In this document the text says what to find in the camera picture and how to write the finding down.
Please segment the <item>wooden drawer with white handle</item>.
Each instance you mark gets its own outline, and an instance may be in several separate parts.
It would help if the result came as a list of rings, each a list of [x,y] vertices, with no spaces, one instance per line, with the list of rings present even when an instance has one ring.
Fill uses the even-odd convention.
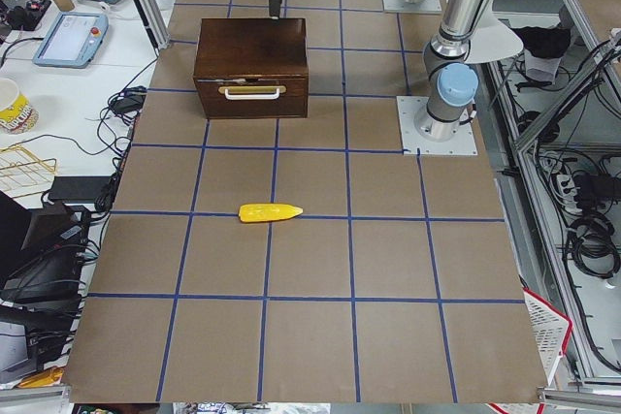
[[[308,116],[307,79],[195,80],[209,119]]]

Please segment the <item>yellow corn cob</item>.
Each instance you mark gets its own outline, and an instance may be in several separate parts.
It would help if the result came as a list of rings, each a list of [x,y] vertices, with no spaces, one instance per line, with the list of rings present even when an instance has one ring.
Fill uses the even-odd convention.
[[[289,220],[301,215],[301,207],[281,203],[254,203],[240,206],[238,216],[243,223],[265,223]]]

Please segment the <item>dark brown wooden box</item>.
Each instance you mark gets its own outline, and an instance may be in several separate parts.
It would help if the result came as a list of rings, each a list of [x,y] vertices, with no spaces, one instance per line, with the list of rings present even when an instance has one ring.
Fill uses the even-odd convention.
[[[302,18],[204,18],[193,80],[307,79]]]

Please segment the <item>black power adapter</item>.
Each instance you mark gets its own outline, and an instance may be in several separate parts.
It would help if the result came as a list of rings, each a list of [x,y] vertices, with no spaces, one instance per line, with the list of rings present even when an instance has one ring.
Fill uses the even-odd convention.
[[[143,107],[146,96],[144,86],[127,87],[111,97],[108,107],[115,115],[138,111]]]

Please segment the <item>blue grey teach pendant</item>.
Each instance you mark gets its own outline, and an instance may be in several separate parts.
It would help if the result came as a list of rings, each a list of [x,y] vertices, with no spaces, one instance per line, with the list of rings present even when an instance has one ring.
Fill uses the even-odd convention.
[[[103,14],[60,13],[39,45],[37,66],[83,69],[94,58],[109,28]]]

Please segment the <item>popcorn paper cup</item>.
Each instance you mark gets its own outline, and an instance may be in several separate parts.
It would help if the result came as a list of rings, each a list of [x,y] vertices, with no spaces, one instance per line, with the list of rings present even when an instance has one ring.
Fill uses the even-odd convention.
[[[1,79],[1,129],[9,134],[20,134],[34,128],[38,112],[11,79]]]

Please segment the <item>white red plastic basket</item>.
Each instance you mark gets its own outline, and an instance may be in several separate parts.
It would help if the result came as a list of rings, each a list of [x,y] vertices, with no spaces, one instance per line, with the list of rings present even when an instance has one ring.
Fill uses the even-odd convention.
[[[523,293],[547,386],[551,387],[559,364],[566,355],[572,320],[532,290],[524,288]]]

